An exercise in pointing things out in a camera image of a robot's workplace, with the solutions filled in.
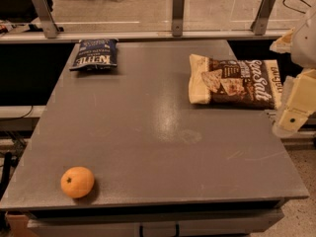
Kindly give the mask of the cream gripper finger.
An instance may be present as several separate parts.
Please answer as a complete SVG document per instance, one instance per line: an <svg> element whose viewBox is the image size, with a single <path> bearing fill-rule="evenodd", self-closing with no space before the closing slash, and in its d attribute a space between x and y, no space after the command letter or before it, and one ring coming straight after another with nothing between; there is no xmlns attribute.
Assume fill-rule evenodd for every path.
<svg viewBox="0 0 316 237"><path fill-rule="evenodd" d="M280 138L293 136L307 122L310 114L286 106L280 107L273 123L273 134Z"/></svg>

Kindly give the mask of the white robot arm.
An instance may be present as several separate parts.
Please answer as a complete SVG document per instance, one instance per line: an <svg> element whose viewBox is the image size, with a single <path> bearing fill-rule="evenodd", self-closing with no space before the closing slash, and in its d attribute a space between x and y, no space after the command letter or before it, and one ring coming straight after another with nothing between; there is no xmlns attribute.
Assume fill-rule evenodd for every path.
<svg viewBox="0 0 316 237"><path fill-rule="evenodd" d="M295 28L275 40L270 50L288 52L291 61L303 68L295 78L285 78L273 125L274 135L291 137L316 112L316 5L308 9Z"/></svg>

